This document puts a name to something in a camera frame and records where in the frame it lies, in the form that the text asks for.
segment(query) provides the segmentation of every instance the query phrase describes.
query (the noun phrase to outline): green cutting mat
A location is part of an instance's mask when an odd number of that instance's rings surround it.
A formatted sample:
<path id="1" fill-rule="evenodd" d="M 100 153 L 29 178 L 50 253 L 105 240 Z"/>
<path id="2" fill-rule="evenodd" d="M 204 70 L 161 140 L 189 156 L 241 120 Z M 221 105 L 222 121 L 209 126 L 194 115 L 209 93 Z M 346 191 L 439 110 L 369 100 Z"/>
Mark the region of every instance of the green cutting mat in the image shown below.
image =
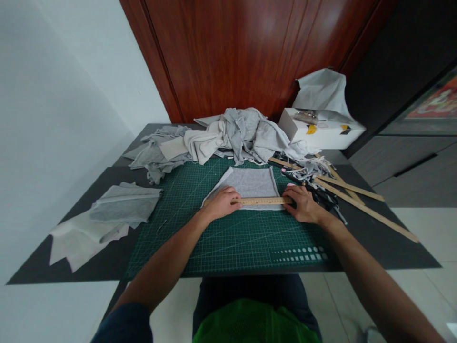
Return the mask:
<path id="1" fill-rule="evenodd" d="M 186 163 L 165 176 L 163 196 L 141 228 L 125 273 L 132 279 L 148 259 L 201 207 L 233 160 L 212 158 L 204 166 Z M 269 168 L 245 162 L 237 168 Z M 282 194 L 289 179 L 273 167 Z M 234 274 L 329 262 L 332 250 L 322 229 L 297 222 L 286 211 L 239 210 L 214 221 L 198 241 L 183 276 Z"/>

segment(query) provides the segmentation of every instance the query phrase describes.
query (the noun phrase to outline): cabinet handle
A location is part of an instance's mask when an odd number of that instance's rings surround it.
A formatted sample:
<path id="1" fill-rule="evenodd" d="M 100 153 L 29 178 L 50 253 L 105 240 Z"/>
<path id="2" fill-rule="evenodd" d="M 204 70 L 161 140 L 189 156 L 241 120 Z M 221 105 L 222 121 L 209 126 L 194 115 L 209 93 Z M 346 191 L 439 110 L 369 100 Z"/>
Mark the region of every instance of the cabinet handle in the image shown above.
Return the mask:
<path id="1" fill-rule="evenodd" d="M 429 161 L 429 160 L 431 160 L 431 159 L 433 159 L 433 158 L 435 158 L 437 156 L 438 156 L 437 154 L 433 153 L 433 154 L 431 154 L 431 155 L 429 155 L 427 157 L 424 157 L 423 159 L 421 159 L 420 161 L 414 163 L 413 165 L 410 165 L 409 167 L 403 169 L 402 171 L 399 171 L 398 173 L 394 174 L 394 177 L 399 177 L 399 176 L 407 173 L 408 171 L 420 166 L 421 164 L 424 164 L 425 162 L 427 162 L 427 161 Z"/>

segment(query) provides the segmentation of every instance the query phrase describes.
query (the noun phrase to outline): right hand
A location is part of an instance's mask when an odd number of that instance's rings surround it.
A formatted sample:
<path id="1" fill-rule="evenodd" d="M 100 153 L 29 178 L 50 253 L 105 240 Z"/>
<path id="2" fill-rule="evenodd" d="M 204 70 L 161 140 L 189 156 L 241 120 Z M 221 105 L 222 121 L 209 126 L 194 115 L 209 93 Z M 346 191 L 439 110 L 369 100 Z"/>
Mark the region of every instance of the right hand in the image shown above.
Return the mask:
<path id="1" fill-rule="evenodd" d="M 282 194 L 283 197 L 290 197 L 297 203 L 297 208 L 284 204 L 284 208 L 292 214 L 299 222 L 319 224 L 327 219 L 336 219 L 330 212 L 320 207 L 314 200 L 313 195 L 305 186 L 291 185 L 287 186 Z"/>

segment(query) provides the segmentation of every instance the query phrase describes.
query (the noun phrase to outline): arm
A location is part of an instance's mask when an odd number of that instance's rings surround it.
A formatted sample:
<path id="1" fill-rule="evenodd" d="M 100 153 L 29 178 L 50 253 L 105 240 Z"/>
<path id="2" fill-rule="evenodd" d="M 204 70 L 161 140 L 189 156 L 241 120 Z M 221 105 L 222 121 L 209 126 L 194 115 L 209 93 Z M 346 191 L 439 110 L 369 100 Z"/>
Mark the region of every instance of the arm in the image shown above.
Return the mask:
<path id="1" fill-rule="evenodd" d="M 326 232 L 360 302 L 388 342 L 444 342 L 427 318 L 343 223 L 317 205 L 305 187 L 288 186 L 284 205 L 299 222 L 318 224 Z"/>
<path id="2" fill-rule="evenodd" d="M 157 250 L 120 296 L 112 311 L 127 303 L 140 303 L 146 305 L 151 314 L 178 282 L 195 244 L 206 227 L 213 220 L 240 209 L 240 203 L 230 203 L 232 199 L 239 198 L 240 195 L 233 187 L 221 190 L 208 206 L 198 211 L 182 229 Z"/>

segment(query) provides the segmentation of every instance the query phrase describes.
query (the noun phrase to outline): person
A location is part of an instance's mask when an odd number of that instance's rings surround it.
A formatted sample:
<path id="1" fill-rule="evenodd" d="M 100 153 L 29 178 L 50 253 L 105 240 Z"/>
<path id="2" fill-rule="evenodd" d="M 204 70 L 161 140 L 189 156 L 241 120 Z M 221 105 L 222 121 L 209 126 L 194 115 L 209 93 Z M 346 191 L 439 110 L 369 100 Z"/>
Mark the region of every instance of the person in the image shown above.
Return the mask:
<path id="1" fill-rule="evenodd" d="M 327 234 L 362 305 L 388 342 L 444 342 L 381 265 L 343 223 L 313 201 L 305 187 L 289 185 L 285 209 Z M 92 342 L 152 342 L 149 317 L 172 290 L 206 227 L 239 210 L 233 187 L 157 250 L 101 323 Z M 320 342 L 321 332 L 297 274 L 203 278 L 194 312 L 194 342 Z"/>

